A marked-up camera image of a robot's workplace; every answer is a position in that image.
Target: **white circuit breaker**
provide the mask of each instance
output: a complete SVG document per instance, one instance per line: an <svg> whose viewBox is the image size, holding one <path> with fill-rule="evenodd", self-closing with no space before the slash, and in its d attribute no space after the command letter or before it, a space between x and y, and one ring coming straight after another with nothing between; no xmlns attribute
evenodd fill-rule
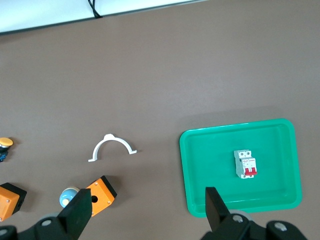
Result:
<svg viewBox="0 0 320 240"><path fill-rule="evenodd" d="M234 151L236 174L241 179L250 179L257 175L256 159L250 150Z"/></svg>

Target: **orange plastic part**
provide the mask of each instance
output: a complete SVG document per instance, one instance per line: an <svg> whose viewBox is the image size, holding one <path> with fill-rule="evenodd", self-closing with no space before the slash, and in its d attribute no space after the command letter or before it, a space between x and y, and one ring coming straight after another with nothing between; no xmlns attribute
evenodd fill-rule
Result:
<svg viewBox="0 0 320 240"><path fill-rule="evenodd" d="M19 197L18 194L0 186L0 222L11 217Z"/></svg>
<svg viewBox="0 0 320 240"><path fill-rule="evenodd" d="M109 207L115 200L101 178L94 181L87 189L91 189L92 217Z"/></svg>

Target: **hole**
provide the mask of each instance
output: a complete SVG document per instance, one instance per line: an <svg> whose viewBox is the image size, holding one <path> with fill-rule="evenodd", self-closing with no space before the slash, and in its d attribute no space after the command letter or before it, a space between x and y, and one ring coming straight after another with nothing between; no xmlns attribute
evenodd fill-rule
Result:
<svg viewBox="0 0 320 240"><path fill-rule="evenodd" d="M92 196L91 200L92 200L93 203L96 203L96 202L98 202L98 197L97 196Z"/></svg>
<svg viewBox="0 0 320 240"><path fill-rule="evenodd" d="M6 235L7 232L8 232L7 229L1 229L1 230L0 230L0 236Z"/></svg>

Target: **green tray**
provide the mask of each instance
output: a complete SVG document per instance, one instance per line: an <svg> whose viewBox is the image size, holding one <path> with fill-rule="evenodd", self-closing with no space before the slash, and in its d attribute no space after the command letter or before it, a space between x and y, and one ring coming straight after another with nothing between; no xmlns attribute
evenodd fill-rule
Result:
<svg viewBox="0 0 320 240"><path fill-rule="evenodd" d="M236 174L234 151L251 150L257 175ZM205 188L216 187L228 209L248 213L295 208L302 200L295 129L273 119L185 131L180 137L189 212L205 217Z"/></svg>

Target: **orange box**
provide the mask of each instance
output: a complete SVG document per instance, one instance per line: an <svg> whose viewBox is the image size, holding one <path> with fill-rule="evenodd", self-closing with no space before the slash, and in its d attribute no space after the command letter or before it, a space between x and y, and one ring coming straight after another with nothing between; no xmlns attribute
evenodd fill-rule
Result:
<svg viewBox="0 0 320 240"><path fill-rule="evenodd" d="M27 192L10 183L0 185L0 222L20 210Z"/></svg>
<svg viewBox="0 0 320 240"><path fill-rule="evenodd" d="M87 189L91 190L92 217L109 207L117 196L106 176L94 181Z"/></svg>

